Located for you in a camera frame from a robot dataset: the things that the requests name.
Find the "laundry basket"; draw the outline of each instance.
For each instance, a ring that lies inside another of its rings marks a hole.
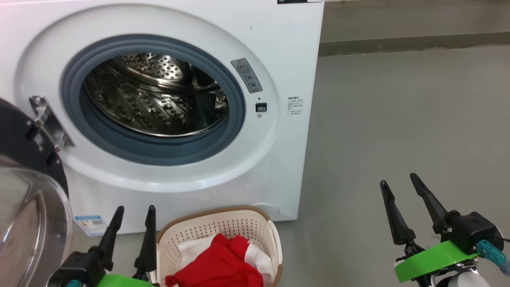
[[[251,206],[240,206],[205,211],[167,224],[158,237],[158,269],[151,274],[152,281],[165,286],[165,276],[175,274],[181,265],[178,246],[188,240],[222,233],[227,238],[240,235],[252,239],[273,263],[276,286],[282,275],[282,246],[278,231],[269,216]]]

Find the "basket rim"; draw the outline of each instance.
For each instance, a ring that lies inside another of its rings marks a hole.
[[[207,211],[202,211],[202,212],[198,212],[198,213],[195,213],[195,214],[191,214],[191,215],[188,215],[188,216],[185,216],[185,217],[181,217],[181,218],[178,218],[176,220],[173,220],[171,221],[170,223],[168,223],[167,225],[165,225],[161,231],[160,231],[160,234],[158,235],[158,239],[156,240],[156,242],[159,244],[161,238],[163,238],[163,235],[165,234],[165,232],[170,229],[170,227],[176,225],[176,224],[179,224],[181,222],[184,222],[184,221],[187,221],[187,220],[191,220],[191,219],[195,219],[195,218],[198,218],[198,217],[204,217],[204,216],[208,216],[208,215],[211,215],[211,214],[215,214],[215,213],[223,213],[223,212],[229,212],[229,211],[239,211],[239,210],[251,210],[251,211],[255,211],[257,213],[259,213],[260,215],[262,215],[264,217],[265,220],[267,221],[271,221],[271,218],[269,217],[269,215],[267,215],[267,213],[265,213],[263,210],[259,209],[259,208],[256,208],[256,207],[253,207],[253,206],[233,206],[233,207],[224,207],[224,208],[217,208],[217,209],[213,209],[213,210],[207,210]],[[280,281],[280,278],[282,277],[282,271],[283,271],[283,266],[282,264],[279,264],[278,265],[278,271],[274,277],[274,281],[273,281],[273,284],[272,286],[277,286],[278,282]]]

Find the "green bracket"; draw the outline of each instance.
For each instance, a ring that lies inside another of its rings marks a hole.
[[[480,254],[467,255],[448,240],[409,257],[395,267],[395,273],[402,283],[477,256]]]
[[[122,275],[106,274],[97,287],[154,287],[154,285]]]

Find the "red and white garment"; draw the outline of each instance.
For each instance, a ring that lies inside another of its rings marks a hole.
[[[236,236],[228,240],[217,234],[178,246],[181,269],[165,277],[167,286],[263,287],[271,286],[271,258],[255,244]]]

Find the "front-loading washing machine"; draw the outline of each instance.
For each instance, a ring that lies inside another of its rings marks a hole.
[[[0,97],[50,135],[72,213],[120,233],[255,205],[298,214],[324,3],[4,0]]]

